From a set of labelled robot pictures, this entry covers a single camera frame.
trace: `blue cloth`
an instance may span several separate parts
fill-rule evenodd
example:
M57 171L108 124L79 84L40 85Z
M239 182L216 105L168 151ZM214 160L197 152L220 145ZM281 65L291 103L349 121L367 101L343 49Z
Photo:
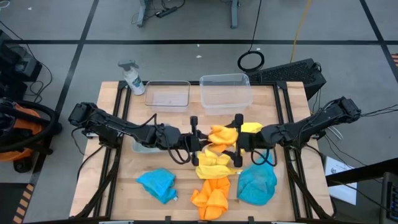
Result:
M146 191L163 204L177 196L177 191L171 186L174 184L175 175L164 168L146 172L137 179Z
M272 163L271 156L268 157L268 161ZM275 194L276 184L277 179L271 165L253 164L239 175L237 197L253 205L265 205Z

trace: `spray bottle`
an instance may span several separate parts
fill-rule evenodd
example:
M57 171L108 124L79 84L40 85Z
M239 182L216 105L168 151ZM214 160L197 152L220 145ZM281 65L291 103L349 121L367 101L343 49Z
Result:
M142 95L145 92L145 87L136 70L136 68L139 68L136 61L119 61L118 66L123 68L122 74L132 92L135 95Z

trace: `wooden table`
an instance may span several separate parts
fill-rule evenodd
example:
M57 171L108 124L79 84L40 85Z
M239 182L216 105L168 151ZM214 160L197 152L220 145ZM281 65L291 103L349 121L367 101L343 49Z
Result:
M99 108L112 114L114 99L117 92L117 82L103 82L99 93L97 105ZM158 113L158 123L169 123L178 127L181 133L190 132L190 120L192 115L198 116L198 129L208 133L212 124L229 124L233 120L233 115L205 116L205 110L200 103L199 86L191 86L192 97L188 110L184 113ZM302 83L288 83L290 104L294 120L299 121L310 116L308 103ZM245 122L259 122L264 126L278 123L275 98L271 86L252 86L253 104L248 107L243 115ZM284 108L284 120L287 116ZM121 101L119 116L123 111L123 100ZM127 120L136 124L145 122L153 111L144 104L144 96L131 96ZM309 144L317 148L317 142L311 140ZM132 151L132 138L124 137L121 161L119 166L116 192L113 202L112 220L164 220L165 216L171 216L172 220L198 220L198 212L190 197L193 189L200 190L204 180L200 180L195 168L191 163L178 165L171 160L167 151L157 154L139 154ZM98 148L97 139L89 139L85 154L90 155ZM256 221L294 221L292 201L290 196L288 175L285 166L283 149L276 147L278 165L274 168L277 176L277 186L275 195L264 206L254 206L242 202L236 197L238 175L229 176L231 188L229 190L229 210L218 220L220 221L247 221L248 216L253 216ZM70 215L76 215L90 200L91 196L98 188L101 168L103 164L104 150L92 157L81 170L80 178L77 183L75 197L73 199ZM303 148L302 151L303 168L305 171L307 186L317 202L328 213L333 213L333 207L326 185L326 178L319 155L311 149ZM250 154L244 155L244 166L251 164ZM147 171L164 167L176 175L175 188L178 193L178 201L171 200L163 205L154 197L150 196L136 182L136 179ZM104 215L105 204L108 192L104 193L103 205L100 215ZM300 213L305 217L303 209L302 194L297 188Z

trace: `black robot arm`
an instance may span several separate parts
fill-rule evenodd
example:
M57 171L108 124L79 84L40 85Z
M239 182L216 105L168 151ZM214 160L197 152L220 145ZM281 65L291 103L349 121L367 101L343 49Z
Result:
M276 144L300 148L307 143L311 136L320 134L327 127L352 123L359 119L361 111L350 99L344 97L327 103L319 112L296 123L272 124L263 127L258 133L241 132L243 115L237 114L235 120L228 127L235 127L238 131L236 148L245 151L255 149L272 149ZM182 134L173 126L156 123L138 125L107 114L93 103L79 103L69 116L70 124L83 128L83 132L93 132L99 136L100 144L116 147L121 133L132 136L145 147L157 147L161 150L183 149L192 153L193 164L198 165L195 153L209 144L207 136L196 129L197 117L191 117L192 133ZM225 152L234 160L236 167L242 166L240 150Z
M330 126L352 123L361 116L361 110L351 99L332 100L317 113L295 123L272 124L258 133L241 133L239 143L245 151L272 149L275 144L301 148L314 134L321 134Z

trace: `transparent plastic bin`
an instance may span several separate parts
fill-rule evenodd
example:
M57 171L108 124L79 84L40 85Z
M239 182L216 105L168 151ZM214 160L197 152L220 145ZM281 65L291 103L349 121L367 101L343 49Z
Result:
M253 102L249 77L205 75L200 78L200 99L207 115L242 113Z
M185 112L190 101L190 87L187 81L149 81L145 105L158 112Z
M162 152L159 148L148 148L132 139L132 151L138 153L156 153Z

